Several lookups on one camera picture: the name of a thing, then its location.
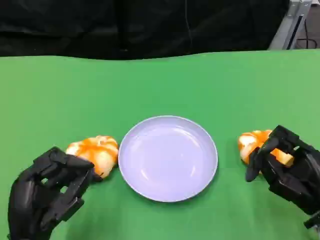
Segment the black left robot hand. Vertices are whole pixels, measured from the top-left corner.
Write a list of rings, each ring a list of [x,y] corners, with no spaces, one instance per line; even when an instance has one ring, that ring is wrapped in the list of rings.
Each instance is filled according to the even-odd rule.
[[[48,240],[84,204],[94,164],[52,147],[13,182],[8,203],[10,240]]]

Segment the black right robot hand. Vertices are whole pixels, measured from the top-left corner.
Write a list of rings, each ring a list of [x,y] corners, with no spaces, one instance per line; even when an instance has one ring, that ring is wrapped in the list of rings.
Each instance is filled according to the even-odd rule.
[[[292,165],[279,162],[273,150],[291,155]],[[245,180],[252,182],[259,174],[271,192],[294,203],[306,214],[320,210],[320,152],[284,126],[278,125],[266,142],[249,155]]]

